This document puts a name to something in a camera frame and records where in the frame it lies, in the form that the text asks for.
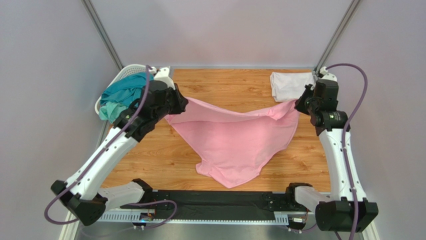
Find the pink t shirt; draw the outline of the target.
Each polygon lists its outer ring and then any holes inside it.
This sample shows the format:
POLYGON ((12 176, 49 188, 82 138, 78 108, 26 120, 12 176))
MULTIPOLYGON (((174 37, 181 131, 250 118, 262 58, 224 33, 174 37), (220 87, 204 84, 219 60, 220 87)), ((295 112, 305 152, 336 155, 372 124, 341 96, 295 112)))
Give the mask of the pink t shirt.
POLYGON ((189 98, 185 112, 165 120, 200 157, 196 172, 231 189, 256 178, 288 147, 299 116, 293 100, 241 113, 189 98))

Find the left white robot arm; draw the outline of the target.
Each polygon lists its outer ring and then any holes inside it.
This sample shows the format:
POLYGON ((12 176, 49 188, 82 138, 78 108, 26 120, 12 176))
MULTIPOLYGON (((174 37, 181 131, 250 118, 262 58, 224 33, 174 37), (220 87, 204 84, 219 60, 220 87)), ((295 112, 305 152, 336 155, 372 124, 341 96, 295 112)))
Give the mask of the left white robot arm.
POLYGON ((122 158, 152 132, 160 120, 185 112, 189 103, 173 82, 151 80, 142 91, 141 96, 120 113, 89 160, 67 180, 56 180, 51 185, 54 200, 59 200, 84 226, 94 224, 111 209, 145 205, 151 198, 152 188, 139 178, 116 187, 101 187, 122 158))

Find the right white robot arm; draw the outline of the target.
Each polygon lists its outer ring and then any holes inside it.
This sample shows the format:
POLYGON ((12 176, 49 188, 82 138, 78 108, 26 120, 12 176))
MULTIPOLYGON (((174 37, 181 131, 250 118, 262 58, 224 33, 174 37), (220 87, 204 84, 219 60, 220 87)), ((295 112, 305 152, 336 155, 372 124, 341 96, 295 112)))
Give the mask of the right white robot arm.
POLYGON ((295 109, 310 116, 323 147, 329 170, 331 193, 326 197, 308 183, 290 183, 286 194, 315 215, 321 231, 363 232, 379 213, 368 201, 357 175, 351 149, 349 117, 338 107, 338 83, 320 79, 305 86, 295 109))

